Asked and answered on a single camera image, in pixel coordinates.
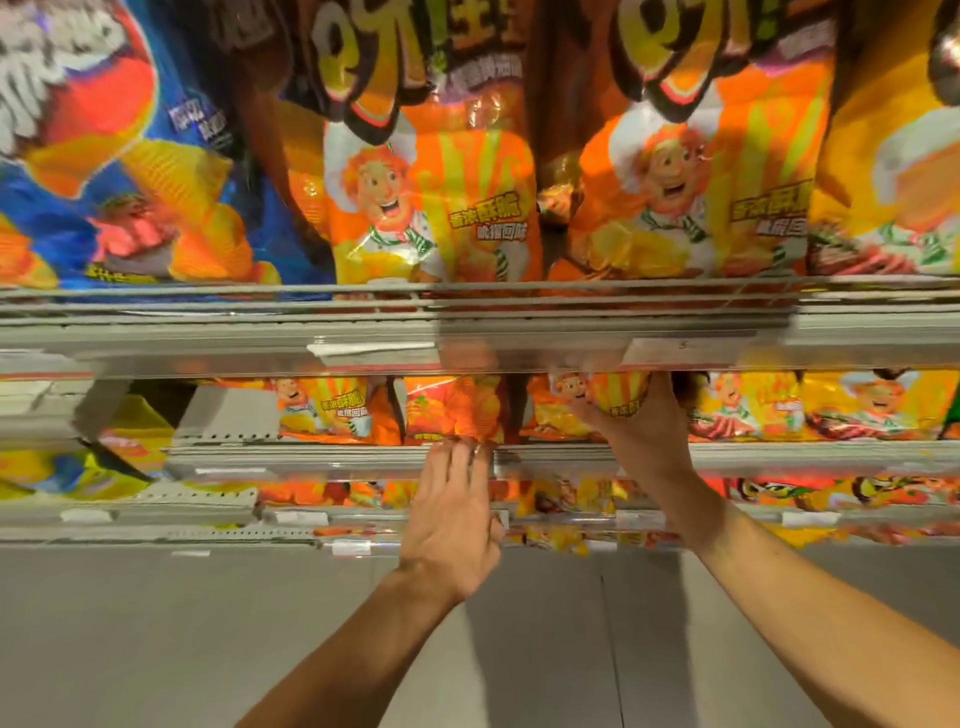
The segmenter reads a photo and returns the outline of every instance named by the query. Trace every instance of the hand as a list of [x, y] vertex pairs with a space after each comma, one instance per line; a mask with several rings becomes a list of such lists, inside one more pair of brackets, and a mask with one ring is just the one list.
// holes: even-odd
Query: hand
[[653, 373], [646, 399], [632, 417], [612, 417], [583, 400], [573, 400], [569, 407], [607, 439], [621, 465], [642, 462], [649, 474], [665, 477], [693, 472], [686, 413], [677, 403], [669, 372]]
[[503, 524], [490, 511], [492, 450], [475, 448], [463, 439], [430, 449], [400, 545], [400, 568], [421, 574], [451, 608], [500, 561]]

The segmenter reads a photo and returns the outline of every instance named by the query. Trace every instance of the forearm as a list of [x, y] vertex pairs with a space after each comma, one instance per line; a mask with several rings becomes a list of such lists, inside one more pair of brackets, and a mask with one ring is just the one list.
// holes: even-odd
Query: forearm
[[803, 558], [695, 472], [651, 473], [622, 452], [627, 473], [828, 718], [898, 726], [953, 720], [960, 710], [950, 683], [960, 674], [954, 647]]
[[423, 643], [452, 607], [418, 567], [392, 571], [238, 726], [375, 728]]

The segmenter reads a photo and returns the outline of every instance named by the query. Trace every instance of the left hand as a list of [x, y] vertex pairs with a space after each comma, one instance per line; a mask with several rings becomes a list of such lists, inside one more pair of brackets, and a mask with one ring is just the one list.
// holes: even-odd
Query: left hand
[[470, 439], [434, 445], [403, 532], [400, 568], [421, 574], [449, 607], [476, 592], [500, 561], [504, 532], [490, 510], [491, 460], [492, 449]]

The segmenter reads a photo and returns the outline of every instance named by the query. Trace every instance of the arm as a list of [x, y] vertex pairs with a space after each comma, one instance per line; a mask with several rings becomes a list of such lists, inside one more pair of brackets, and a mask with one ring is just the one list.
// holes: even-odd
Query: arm
[[374, 728], [423, 643], [500, 560], [490, 451], [444, 442], [427, 455], [400, 564], [370, 598], [237, 724]]
[[627, 474], [833, 724], [956, 723], [960, 650], [807, 561], [714, 493], [693, 470], [669, 374], [653, 376], [629, 420], [571, 407], [610, 441]]

